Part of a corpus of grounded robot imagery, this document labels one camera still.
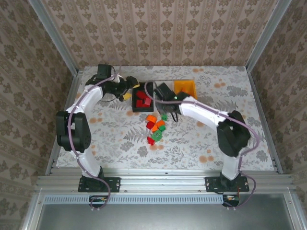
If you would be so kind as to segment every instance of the wall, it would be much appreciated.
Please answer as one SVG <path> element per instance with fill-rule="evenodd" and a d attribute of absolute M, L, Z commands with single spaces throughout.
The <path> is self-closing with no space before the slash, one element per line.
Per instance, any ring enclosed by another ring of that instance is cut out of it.
<path fill-rule="evenodd" d="M 307 207 L 307 1 L 293 0 L 252 71 L 283 169 Z"/>
<path fill-rule="evenodd" d="M 244 66 L 277 0 L 43 0 L 79 68 Z"/>
<path fill-rule="evenodd" d="M 0 1 L 0 229 L 18 229 L 45 173 L 71 74 L 26 0 Z"/>

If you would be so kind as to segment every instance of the table surface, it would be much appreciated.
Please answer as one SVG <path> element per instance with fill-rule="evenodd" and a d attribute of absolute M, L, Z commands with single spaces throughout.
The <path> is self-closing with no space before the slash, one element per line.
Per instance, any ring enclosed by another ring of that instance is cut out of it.
<path fill-rule="evenodd" d="M 97 67 L 83 71 L 78 98 Z M 244 156 L 243 170 L 274 170 L 263 133 L 259 113 L 245 67 L 122 67 L 122 76 L 134 76 L 139 81 L 194 79 L 198 100 L 219 110 L 238 110 L 245 122 L 260 136 L 260 146 Z M 154 146 L 147 143 L 149 130 L 145 118 L 153 113 L 133 113 L 131 99 L 120 102 L 99 102 L 87 118 L 92 132 L 90 148 L 102 167 L 138 169 L 203 169 L 220 170 L 223 153 L 218 147 L 216 131 L 190 117 L 171 116 L 166 122 L 163 138 Z M 256 140 L 252 136 L 247 148 Z M 75 158 L 63 148 L 58 167 L 77 167 Z"/>

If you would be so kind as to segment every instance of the purple cable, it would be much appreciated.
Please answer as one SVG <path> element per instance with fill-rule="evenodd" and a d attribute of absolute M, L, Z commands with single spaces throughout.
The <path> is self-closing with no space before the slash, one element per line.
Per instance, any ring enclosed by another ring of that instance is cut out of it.
<path fill-rule="evenodd" d="M 104 206 L 106 206 L 107 202 L 109 201 L 109 198 L 110 198 L 110 196 L 111 196 L 111 189 L 110 189 L 110 186 L 107 184 L 107 182 L 105 182 L 103 179 L 100 179 L 100 178 L 98 178 L 98 177 L 96 177 L 96 176 L 90 174 L 90 173 L 83 167 L 83 165 L 81 164 L 81 162 L 79 161 L 79 154 L 77 153 L 77 151 L 76 151 L 76 149 L 75 149 L 75 146 L 74 146 L 74 144 L 73 144 L 73 141 L 72 141 L 72 135 L 71 135 L 71 120 L 72 120 L 72 115 L 73 115 L 73 113 L 75 112 L 76 108 L 80 105 L 80 103 L 82 102 L 82 100 L 85 98 L 85 96 L 86 96 L 91 90 L 93 90 L 96 86 L 98 86 L 98 85 L 100 85 L 100 84 L 102 84 L 102 83 L 104 83 L 104 82 L 106 82 L 106 81 L 110 81 L 110 80 L 114 79 L 115 77 L 118 76 L 118 74 L 119 74 L 119 73 L 117 73 L 117 74 L 114 73 L 113 75 L 111 75 L 111 77 L 109 77 L 109 78 L 107 78 L 107 79 L 104 79 L 104 80 L 100 81 L 99 83 L 97 83 L 96 85 L 93 85 L 93 86 L 90 87 L 87 91 L 85 91 L 85 93 L 84 93 L 84 94 L 78 99 L 78 101 L 76 102 L 75 106 L 74 106 L 73 109 L 71 110 L 71 113 L 70 113 L 70 115 L 69 115 L 69 117 L 68 117 L 68 125 L 67 125 L 67 128 L 68 128 L 69 142 L 70 142 L 70 144 L 71 144 L 71 150 L 72 150 L 73 153 L 76 155 L 78 165 L 80 166 L 80 168 L 81 168 L 87 175 L 89 175 L 89 176 L 92 177 L 93 179 L 96 179 L 96 180 L 101 181 L 101 182 L 104 183 L 104 184 L 106 185 L 106 187 L 107 187 L 108 196 L 107 196 L 107 198 L 106 198 L 105 203 L 104 203 L 100 208 L 103 208 Z M 92 203 L 93 203 L 93 200 L 92 200 L 91 203 L 90 203 L 90 206 L 91 206 L 91 208 L 93 209 L 94 207 L 93 207 Z"/>
<path fill-rule="evenodd" d="M 241 204 L 241 205 L 239 205 L 239 206 L 237 206 L 237 207 L 234 207 L 234 208 L 239 208 L 239 207 L 242 207 L 244 204 L 246 204 L 246 203 L 250 200 L 250 198 L 253 196 L 254 192 L 256 191 L 256 181 L 255 181 L 254 178 L 252 178 L 251 176 L 247 176 L 246 174 L 242 173 L 242 171 L 240 170 L 240 169 L 241 169 L 241 165 L 242 165 L 242 156 L 243 156 L 243 155 L 246 155 L 247 153 L 249 153 L 249 152 L 251 152 L 251 151 L 253 151 L 253 150 L 255 150 L 255 149 L 259 146 L 259 144 L 260 144 L 260 138 L 259 138 L 258 134 L 257 134 L 251 127 L 249 127 L 248 125 L 244 124 L 243 122 L 240 122 L 240 121 L 238 121 L 238 120 L 236 120 L 236 119 L 234 119 L 234 118 L 232 118 L 232 117 L 229 117 L 229 116 L 227 116 L 227 115 L 221 114 L 221 113 L 219 113 L 219 112 L 217 112 L 217 111 L 215 111 L 215 110 L 213 110 L 213 109 L 211 109 L 211 108 L 208 108 L 208 107 L 204 106 L 203 104 L 201 104 L 201 103 L 199 103 L 199 102 L 190 102 L 190 101 L 161 101 L 161 100 L 157 100 L 157 99 L 153 98 L 153 97 L 148 93 L 148 91 L 147 91 L 147 84 L 148 84 L 149 82 L 153 82 L 153 81 L 147 81 L 147 82 L 145 83 L 145 85 L 144 85 L 144 89 L 145 89 L 145 92 L 146 92 L 147 96 L 148 96 L 150 99 L 152 99 L 154 102 L 160 103 L 160 104 L 192 104 L 192 105 L 198 105 L 199 107 L 201 107 L 201 108 L 203 108 L 203 109 L 206 109 L 206 110 L 208 110 L 209 112 L 211 112 L 211 113 L 213 113 L 213 114 L 216 114 L 216 115 L 221 116 L 221 117 L 223 117 L 223 118 L 225 118 L 225 119 L 228 119 L 228 120 L 230 120 L 230 121 L 236 122 L 236 123 L 239 124 L 239 125 L 242 125 L 243 127 L 247 128 L 247 129 L 254 135 L 254 137 L 256 138 L 256 144 L 255 144 L 255 146 L 252 147 L 251 149 L 247 149 L 246 151 L 244 151 L 244 152 L 241 153 L 241 156 L 240 156 L 240 159 L 239 159 L 239 166 L 238 166 L 239 172 L 240 172 L 243 176 L 246 176 L 247 178 L 251 179 L 251 180 L 254 182 L 254 187 L 253 187 L 253 190 L 251 191 L 249 197 L 247 198 L 247 200 L 246 200 L 243 204 Z"/>

